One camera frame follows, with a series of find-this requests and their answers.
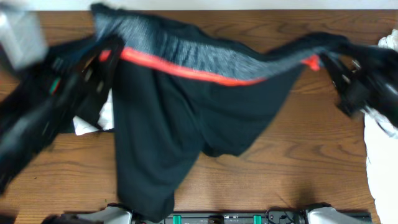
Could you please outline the black leggings with red waistband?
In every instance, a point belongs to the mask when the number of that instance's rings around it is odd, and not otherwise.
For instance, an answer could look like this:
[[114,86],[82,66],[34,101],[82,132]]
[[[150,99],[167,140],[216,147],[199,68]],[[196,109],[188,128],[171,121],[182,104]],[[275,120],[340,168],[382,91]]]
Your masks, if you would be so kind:
[[117,193],[144,219],[174,210],[174,193],[198,155],[238,156],[272,122],[309,58],[347,43],[310,33],[266,54],[197,26],[91,6],[97,38],[125,45],[114,77]]

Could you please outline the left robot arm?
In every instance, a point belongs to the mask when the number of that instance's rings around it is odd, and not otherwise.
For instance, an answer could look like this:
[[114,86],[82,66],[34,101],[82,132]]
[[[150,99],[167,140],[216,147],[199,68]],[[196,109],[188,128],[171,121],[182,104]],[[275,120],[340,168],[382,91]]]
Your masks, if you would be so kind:
[[1,192],[79,117],[101,128],[124,48],[117,35],[93,36],[50,48],[43,62],[26,69],[1,102]]

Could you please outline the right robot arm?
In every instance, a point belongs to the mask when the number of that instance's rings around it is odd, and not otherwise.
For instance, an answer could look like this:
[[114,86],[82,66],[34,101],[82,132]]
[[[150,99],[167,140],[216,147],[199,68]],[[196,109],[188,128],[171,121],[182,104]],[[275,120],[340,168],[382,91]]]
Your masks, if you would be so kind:
[[343,45],[316,54],[347,116],[364,115],[366,173],[381,223],[397,223],[397,51]]

